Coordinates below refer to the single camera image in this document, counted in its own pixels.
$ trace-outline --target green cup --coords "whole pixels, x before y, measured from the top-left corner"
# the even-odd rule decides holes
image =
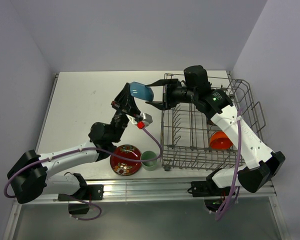
[[[153,151],[145,151],[141,155],[141,160],[154,159],[155,157],[157,157],[157,155]],[[158,161],[158,159],[153,160],[153,161],[142,162],[141,164],[145,170],[153,171],[157,168],[157,161]]]

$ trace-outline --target dish rack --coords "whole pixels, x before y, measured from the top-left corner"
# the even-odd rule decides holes
[[[165,79],[184,79],[182,74],[166,73]],[[237,109],[242,108],[242,116],[250,128],[263,141],[262,129],[266,126],[265,116],[259,101],[255,103],[250,84],[243,79],[209,77],[212,89],[222,89],[233,101]],[[215,82],[226,83],[216,86]],[[236,163],[238,150],[232,146],[226,150],[212,149],[211,136],[220,131],[216,125],[207,122],[206,116],[192,103],[162,111],[161,114],[161,157],[162,167],[214,171],[232,168]],[[240,166],[244,164],[240,156]]]

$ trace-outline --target orange bowl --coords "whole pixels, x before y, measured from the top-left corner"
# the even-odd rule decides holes
[[[223,131],[215,132],[210,138],[210,147],[212,149],[225,150],[230,148],[232,145],[232,141],[230,141]]]

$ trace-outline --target cable clip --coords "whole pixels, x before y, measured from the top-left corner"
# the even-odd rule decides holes
[[[237,116],[236,119],[234,119],[233,121],[231,121],[231,122],[229,123],[229,125],[228,125],[225,129],[223,129],[223,132],[227,131],[229,128],[231,128],[232,125],[235,125],[235,124],[236,124],[238,121],[240,121],[241,119],[242,119],[242,116],[241,116],[241,115]]]

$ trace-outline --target small red piece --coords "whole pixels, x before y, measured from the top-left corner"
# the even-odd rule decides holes
[[[136,126],[139,128],[139,129],[143,129],[146,125],[144,124],[144,122],[140,121],[136,124]]]

